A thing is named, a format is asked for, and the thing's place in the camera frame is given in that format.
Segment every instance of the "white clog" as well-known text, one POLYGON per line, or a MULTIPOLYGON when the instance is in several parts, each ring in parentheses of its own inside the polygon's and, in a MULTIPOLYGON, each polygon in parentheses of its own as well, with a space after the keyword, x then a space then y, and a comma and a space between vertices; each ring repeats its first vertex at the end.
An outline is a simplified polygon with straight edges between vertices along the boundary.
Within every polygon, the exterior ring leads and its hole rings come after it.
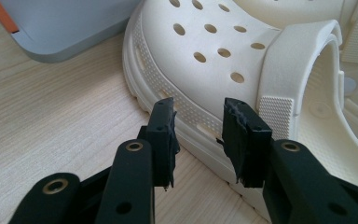
POLYGON ((315 21, 339 22, 343 35, 340 69, 345 73, 344 115, 358 138, 358 1, 234 0, 234 2, 253 17, 277 28, 315 21))
POLYGON ((221 138, 226 97, 246 102, 273 130, 307 146, 332 174, 358 186, 358 139, 344 118, 337 21, 274 28, 232 0, 146 0, 133 12, 125 77, 151 111, 171 96, 180 143, 269 218, 260 189, 236 184, 221 138))

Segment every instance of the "white plastic surface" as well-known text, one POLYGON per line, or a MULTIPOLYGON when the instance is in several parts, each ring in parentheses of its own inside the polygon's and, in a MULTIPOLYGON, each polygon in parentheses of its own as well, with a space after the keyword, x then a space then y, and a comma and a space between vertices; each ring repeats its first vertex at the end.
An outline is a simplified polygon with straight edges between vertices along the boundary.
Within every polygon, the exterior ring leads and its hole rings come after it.
POLYGON ((281 32, 231 0, 146 0, 131 16, 123 65, 141 107, 172 96, 180 143, 268 217, 260 189, 235 184, 215 142, 224 99, 257 107, 278 124, 274 136, 302 142, 330 173, 358 185, 358 140, 341 111, 340 43, 334 21, 281 32))
POLYGON ((29 57, 66 60, 123 32, 140 0, 0 0, 19 31, 12 34, 29 57))
POLYGON ((253 17, 281 29, 303 22, 326 20, 339 22, 344 36, 340 68, 346 77, 345 115, 358 137, 358 0, 234 0, 234 2, 253 17))

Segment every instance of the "orange edge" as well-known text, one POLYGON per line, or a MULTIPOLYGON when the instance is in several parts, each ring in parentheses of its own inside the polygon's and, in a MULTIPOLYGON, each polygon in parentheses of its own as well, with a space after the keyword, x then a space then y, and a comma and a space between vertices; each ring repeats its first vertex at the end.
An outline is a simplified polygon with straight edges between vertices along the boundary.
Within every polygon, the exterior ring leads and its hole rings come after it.
POLYGON ((16 23, 10 18, 10 16, 7 14, 7 11, 2 7, 0 3, 0 22, 5 27, 5 29, 10 33, 16 33, 19 31, 19 28, 17 27, 16 23))

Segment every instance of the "ventilation hole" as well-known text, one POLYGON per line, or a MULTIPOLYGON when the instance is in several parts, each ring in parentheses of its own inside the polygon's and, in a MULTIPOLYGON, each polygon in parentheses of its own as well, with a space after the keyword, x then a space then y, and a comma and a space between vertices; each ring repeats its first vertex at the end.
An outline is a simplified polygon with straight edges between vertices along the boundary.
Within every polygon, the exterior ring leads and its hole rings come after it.
POLYGON ((226 7, 225 5, 219 4, 219 7, 222 8, 223 11, 229 12, 229 8, 226 7))
POLYGON ((213 25, 211 25, 211 24, 206 24, 205 26, 205 30, 207 30, 208 32, 210 32, 210 33, 216 33, 217 32, 217 30, 216 30, 216 27, 214 27, 213 25))
POLYGON ((195 52, 194 53, 194 58, 197 59, 197 61, 199 61, 200 63, 205 63, 206 62, 206 58, 205 56, 203 56, 201 53, 199 52, 195 52))
POLYGON ((179 0, 170 0, 170 3, 171 3, 174 7, 179 7, 179 6, 180 6, 179 0))
POLYGON ((203 9, 203 6, 202 4, 197 1, 197 0, 193 0, 193 6, 196 8, 196 9, 199 9, 199 10, 202 10, 203 9))
POLYGON ((264 49, 266 46, 260 43, 254 43, 251 45, 252 49, 264 49))
POLYGON ((231 56, 231 53, 228 51, 228 49, 219 49, 217 51, 222 57, 228 58, 231 56))
POLYGON ((184 35, 186 33, 183 26, 181 26, 181 24, 178 24, 178 23, 173 25, 173 30, 179 35, 184 35))
POLYGON ((139 67, 141 67, 141 70, 144 71, 146 69, 146 62, 144 57, 142 57, 141 48, 139 47, 139 45, 135 47, 135 54, 139 67))
POLYGON ((220 139, 221 136, 217 132, 215 132, 212 128, 208 127, 203 123, 198 123, 197 128, 202 132, 205 133, 208 137, 211 137, 213 140, 216 138, 220 139))
POLYGON ((242 83, 245 81, 245 78, 239 73, 231 73, 231 79, 237 83, 242 83))
POLYGON ((245 33, 246 29, 243 26, 234 26, 234 29, 240 33, 245 33))

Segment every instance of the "wooden table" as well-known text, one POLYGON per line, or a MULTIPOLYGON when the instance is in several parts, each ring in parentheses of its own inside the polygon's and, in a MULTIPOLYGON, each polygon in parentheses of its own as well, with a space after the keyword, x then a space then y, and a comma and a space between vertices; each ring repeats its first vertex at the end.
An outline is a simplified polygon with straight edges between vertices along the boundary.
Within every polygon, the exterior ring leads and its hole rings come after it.
MULTIPOLYGON (((39 179, 98 173, 146 125, 123 77, 122 41, 118 35, 66 62, 38 63, 0 24, 0 223, 39 179)), ((176 160, 175 188, 156 189, 157 223, 266 223, 184 148, 176 160)))

